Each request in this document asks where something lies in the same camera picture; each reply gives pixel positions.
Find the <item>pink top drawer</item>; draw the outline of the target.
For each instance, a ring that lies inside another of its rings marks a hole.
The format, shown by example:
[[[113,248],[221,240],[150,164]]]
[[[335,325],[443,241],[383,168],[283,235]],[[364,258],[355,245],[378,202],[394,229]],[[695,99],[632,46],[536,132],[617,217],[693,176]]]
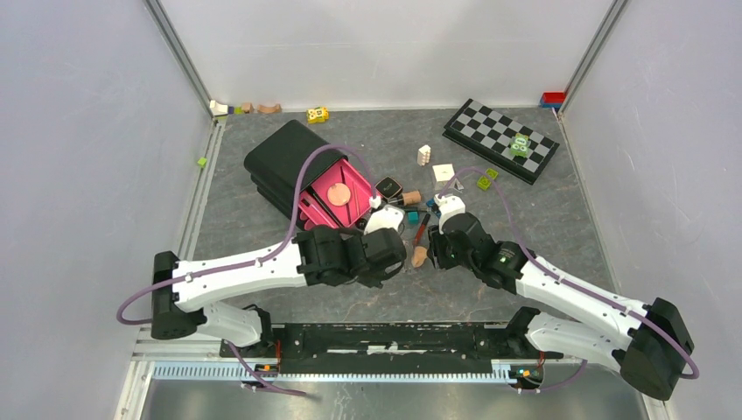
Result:
[[[351,228],[370,211],[369,201],[375,193],[360,172],[342,158],[300,193],[298,219],[304,229],[318,225]]]

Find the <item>round wooden disc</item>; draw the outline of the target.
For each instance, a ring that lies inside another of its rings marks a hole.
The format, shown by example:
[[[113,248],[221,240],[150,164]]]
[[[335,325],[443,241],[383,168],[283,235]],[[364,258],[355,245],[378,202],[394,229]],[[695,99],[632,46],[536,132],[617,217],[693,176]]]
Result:
[[[331,205],[343,207],[350,202],[352,193],[346,184],[339,182],[328,187],[326,196]]]

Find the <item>black makeup brush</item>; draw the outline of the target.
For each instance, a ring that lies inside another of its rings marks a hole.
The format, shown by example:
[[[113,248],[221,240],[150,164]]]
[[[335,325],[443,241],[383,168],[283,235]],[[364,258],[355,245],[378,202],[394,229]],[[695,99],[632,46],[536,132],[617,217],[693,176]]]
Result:
[[[343,228],[342,222],[337,218],[333,210],[322,200],[321,196],[316,192],[316,190],[313,187],[309,186],[307,188],[307,192],[315,199],[318,205],[330,217],[330,219],[337,225],[337,227]]]

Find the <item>black makeup organizer box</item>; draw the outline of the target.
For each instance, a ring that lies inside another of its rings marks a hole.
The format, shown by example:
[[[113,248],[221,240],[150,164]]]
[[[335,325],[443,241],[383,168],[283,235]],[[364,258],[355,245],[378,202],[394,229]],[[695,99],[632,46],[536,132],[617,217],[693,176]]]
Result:
[[[301,167],[311,153],[326,144],[321,136],[293,119],[248,153],[243,165],[257,191],[290,218]]]

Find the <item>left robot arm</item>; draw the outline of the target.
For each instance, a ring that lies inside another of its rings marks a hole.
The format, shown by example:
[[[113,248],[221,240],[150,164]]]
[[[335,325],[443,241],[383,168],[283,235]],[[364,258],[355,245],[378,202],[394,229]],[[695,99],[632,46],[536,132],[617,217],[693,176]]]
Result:
[[[327,226],[296,234],[280,253],[267,247],[188,262],[162,252],[155,257],[150,335],[175,340],[200,333],[264,356],[275,345],[270,315],[256,304],[240,309],[226,299],[317,284],[379,288],[401,270],[406,255],[394,228],[354,234]]]

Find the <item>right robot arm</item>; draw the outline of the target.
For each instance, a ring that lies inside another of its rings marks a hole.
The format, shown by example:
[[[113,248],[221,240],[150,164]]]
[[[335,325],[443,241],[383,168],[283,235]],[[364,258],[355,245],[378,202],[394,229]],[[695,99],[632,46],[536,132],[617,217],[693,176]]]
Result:
[[[673,395],[681,379],[696,379],[690,358],[695,345],[679,309],[658,297],[651,304],[600,289],[526,248],[521,241],[496,241],[471,213],[431,227],[434,263],[442,270],[470,270],[489,287],[541,302],[565,314],[541,311],[505,334],[507,350],[527,357],[536,349],[571,355],[619,373],[642,394],[659,401]]]

